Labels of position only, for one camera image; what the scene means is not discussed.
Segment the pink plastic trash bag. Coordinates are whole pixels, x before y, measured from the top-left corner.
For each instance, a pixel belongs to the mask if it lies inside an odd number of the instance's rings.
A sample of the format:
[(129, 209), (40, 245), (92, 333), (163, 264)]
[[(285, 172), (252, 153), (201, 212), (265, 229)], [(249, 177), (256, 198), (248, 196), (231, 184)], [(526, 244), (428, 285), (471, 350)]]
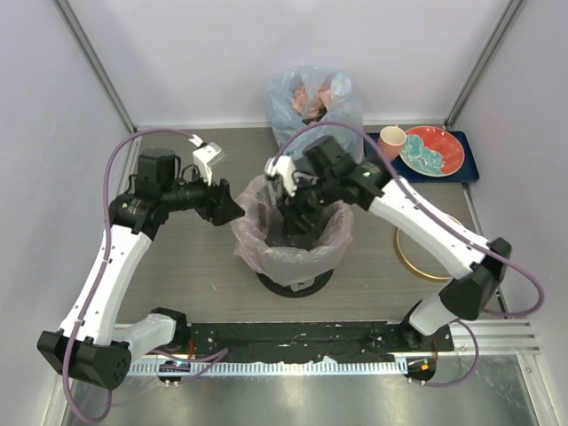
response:
[(316, 277), (334, 270), (352, 242), (354, 216), (346, 203), (325, 207), (312, 234), (283, 235), (277, 201), (282, 184), (254, 177), (237, 197), (245, 215), (231, 222), (234, 254), (254, 272), (272, 280), (278, 290), (296, 293), (314, 285)]

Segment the black trash bin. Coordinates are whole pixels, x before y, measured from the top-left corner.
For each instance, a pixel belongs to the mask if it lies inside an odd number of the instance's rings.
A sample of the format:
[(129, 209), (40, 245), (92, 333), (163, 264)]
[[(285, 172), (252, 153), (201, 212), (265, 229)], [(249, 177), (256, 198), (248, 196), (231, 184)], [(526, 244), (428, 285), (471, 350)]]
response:
[(320, 291), (341, 259), (343, 208), (325, 208), (328, 221), (320, 235), (284, 235), (283, 218), (274, 199), (256, 203), (257, 234), (251, 252), (256, 273), (273, 293), (298, 298)]

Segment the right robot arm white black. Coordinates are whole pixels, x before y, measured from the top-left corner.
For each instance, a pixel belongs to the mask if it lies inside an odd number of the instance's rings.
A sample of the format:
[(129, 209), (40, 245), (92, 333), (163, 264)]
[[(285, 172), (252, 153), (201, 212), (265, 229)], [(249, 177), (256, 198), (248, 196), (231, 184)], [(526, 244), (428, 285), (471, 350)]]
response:
[(489, 241), (459, 225), (416, 193), (405, 179), (394, 179), (377, 157), (355, 162), (332, 137), (316, 140), (304, 157), (311, 174), (300, 178), (286, 155), (266, 163), (269, 178), (281, 181), (279, 209), (286, 229), (308, 233), (317, 215), (342, 201), (383, 218), (427, 249), (449, 273), (435, 295), (419, 301), (398, 326), (398, 343), (419, 351), (454, 320), (476, 320), (506, 271), (502, 262), (511, 246), (502, 238)]

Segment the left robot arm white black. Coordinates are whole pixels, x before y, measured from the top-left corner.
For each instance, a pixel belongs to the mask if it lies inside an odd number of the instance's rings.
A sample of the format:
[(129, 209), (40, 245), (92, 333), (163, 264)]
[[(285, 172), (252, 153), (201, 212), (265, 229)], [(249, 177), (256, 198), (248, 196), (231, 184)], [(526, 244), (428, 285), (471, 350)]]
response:
[(139, 262), (171, 213), (192, 209), (214, 226), (243, 217), (228, 181), (212, 177), (221, 156), (216, 144), (202, 144), (193, 152), (189, 179), (172, 150), (149, 148), (138, 156), (127, 191), (110, 203), (110, 230), (75, 306), (58, 331), (44, 331), (38, 339), (37, 349), (57, 373), (113, 391), (133, 361), (160, 347), (171, 354), (187, 347), (182, 312), (159, 307), (122, 334), (114, 326)]

